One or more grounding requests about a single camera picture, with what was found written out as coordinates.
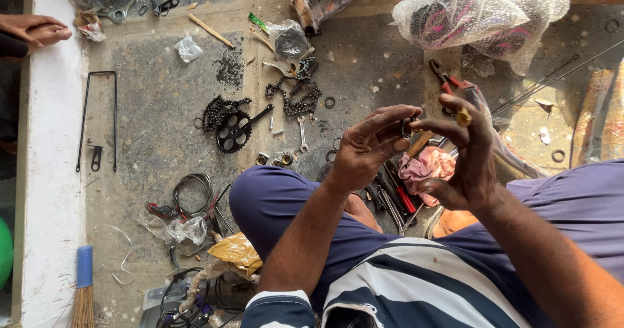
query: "spanner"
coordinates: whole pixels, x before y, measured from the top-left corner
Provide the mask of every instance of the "spanner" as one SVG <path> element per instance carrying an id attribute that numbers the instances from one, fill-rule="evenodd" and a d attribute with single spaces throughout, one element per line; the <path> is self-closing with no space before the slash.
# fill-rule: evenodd
<path id="1" fill-rule="evenodd" d="M 308 145 L 306 144 L 306 134 L 303 131 L 303 122 L 305 120 L 306 118 L 303 116 L 297 117 L 297 122 L 299 123 L 299 127 L 301 128 L 301 147 L 299 148 L 299 150 L 301 150 L 302 153 L 308 150 Z"/>
<path id="2" fill-rule="evenodd" d="M 128 10 L 135 2 L 136 0 L 131 0 L 126 6 L 123 6 L 119 9 L 115 9 L 112 12 L 98 12 L 97 15 L 107 17 L 113 20 L 114 23 L 124 22 L 126 16 L 128 16 Z"/>

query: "white wall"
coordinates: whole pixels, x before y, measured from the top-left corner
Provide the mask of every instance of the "white wall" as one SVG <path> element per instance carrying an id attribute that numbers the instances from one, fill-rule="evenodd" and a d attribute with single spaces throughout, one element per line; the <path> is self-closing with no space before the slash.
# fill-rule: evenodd
<path id="1" fill-rule="evenodd" d="M 34 0 L 34 14 L 58 19 L 74 35 L 38 51 L 30 62 L 21 292 L 27 328 L 66 326 L 76 249 L 85 242 L 84 196 L 75 172 L 83 94 L 74 10 L 68 0 Z"/>

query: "red screwdriver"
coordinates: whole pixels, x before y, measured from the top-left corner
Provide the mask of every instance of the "red screwdriver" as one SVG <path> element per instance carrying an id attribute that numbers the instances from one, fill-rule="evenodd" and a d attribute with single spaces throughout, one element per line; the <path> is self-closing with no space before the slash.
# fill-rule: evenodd
<path id="1" fill-rule="evenodd" d="M 399 196 L 401 197 L 401 201 L 403 202 L 403 205 L 405 205 L 405 208 L 408 209 L 408 212 L 411 214 L 416 212 L 414 204 L 412 204 L 412 201 L 410 200 L 408 195 L 405 194 L 405 190 L 403 190 L 403 187 L 399 187 L 399 185 L 396 183 L 396 181 L 394 180 L 394 176 L 392 175 L 390 169 L 386 166 L 386 164 L 384 164 L 384 168 L 386 169 L 386 172 L 388 172 L 388 175 L 390 175 L 390 180 L 392 181 L 392 183 L 394 183 L 395 186 L 394 190 L 399 193 Z"/>

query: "bubble wrap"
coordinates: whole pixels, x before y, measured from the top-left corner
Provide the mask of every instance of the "bubble wrap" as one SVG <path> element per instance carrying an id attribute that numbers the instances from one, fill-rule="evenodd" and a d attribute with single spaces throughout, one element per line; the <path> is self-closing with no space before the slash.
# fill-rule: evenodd
<path id="1" fill-rule="evenodd" d="M 542 34 L 549 23 L 562 18 L 570 0 L 509 0 L 518 5 L 529 21 L 500 31 L 471 45 L 479 52 L 499 60 L 509 61 L 520 76 L 528 70 L 537 49 L 542 46 Z"/>
<path id="2" fill-rule="evenodd" d="M 403 0 L 392 15 L 401 36 L 425 49 L 468 44 L 529 21 L 510 0 Z"/>

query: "navy and white striped shirt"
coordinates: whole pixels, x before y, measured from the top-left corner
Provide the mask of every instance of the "navy and white striped shirt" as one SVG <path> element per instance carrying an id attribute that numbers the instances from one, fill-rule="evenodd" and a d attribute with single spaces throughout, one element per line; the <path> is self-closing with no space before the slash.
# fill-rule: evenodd
<path id="1" fill-rule="evenodd" d="M 330 285 L 321 328 L 530 327 L 479 265 L 426 239 L 396 239 Z M 265 291 L 247 304 L 241 328 L 314 326 L 303 291 Z"/>

